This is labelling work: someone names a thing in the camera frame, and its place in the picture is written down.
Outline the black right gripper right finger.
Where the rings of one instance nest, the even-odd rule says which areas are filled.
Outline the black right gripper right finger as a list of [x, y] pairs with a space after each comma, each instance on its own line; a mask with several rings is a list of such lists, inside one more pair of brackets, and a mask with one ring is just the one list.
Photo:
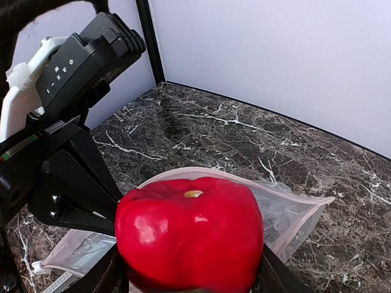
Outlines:
[[258, 292], [305, 293], [313, 292], [264, 244], [258, 270]]

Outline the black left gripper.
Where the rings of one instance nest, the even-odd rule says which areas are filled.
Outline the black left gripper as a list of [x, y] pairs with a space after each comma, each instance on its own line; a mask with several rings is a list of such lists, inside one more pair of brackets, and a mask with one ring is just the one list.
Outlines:
[[37, 171], [48, 159], [48, 196], [29, 199], [42, 223], [114, 235], [114, 221], [76, 203], [117, 203], [122, 198], [90, 132], [79, 117], [29, 125], [1, 143], [1, 228], [26, 204]]

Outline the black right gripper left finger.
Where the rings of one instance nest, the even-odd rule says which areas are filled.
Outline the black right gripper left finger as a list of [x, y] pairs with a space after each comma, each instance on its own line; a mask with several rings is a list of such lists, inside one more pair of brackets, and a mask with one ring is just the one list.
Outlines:
[[69, 292], [128, 292], [125, 265], [115, 244], [90, 271], [68, 288]]

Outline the clear zip top bag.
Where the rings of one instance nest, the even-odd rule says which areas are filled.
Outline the clear zip top bag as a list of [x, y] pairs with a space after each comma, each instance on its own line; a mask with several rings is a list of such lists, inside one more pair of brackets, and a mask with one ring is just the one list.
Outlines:
[[[141, 184], [201, 177], [228, 179], [247, 186], [254, 194], [263, 216], [265, 244], [288, 260], [316, 226], [325, 205], [334, 197], [296, 195], [276, 181], [251, 181], [223, 171], [204, 167], [183, 167], [160, 173]], [[83, 230], [69, 230], [43, 261], [32, 263], [33, 273], [42, 275], [60, 269], [83, 277], [115, 244], [114, 237]]]

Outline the bright red toy pepper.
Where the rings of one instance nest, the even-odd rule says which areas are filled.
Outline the bright red toy pepper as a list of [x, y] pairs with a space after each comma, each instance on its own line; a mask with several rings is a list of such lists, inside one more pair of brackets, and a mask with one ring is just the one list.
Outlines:
[[248, 292], [263, 254], [263, 219], [242, 184], [160, 181], [120, 200], [115, 238], [126, 275], [142, 292]]

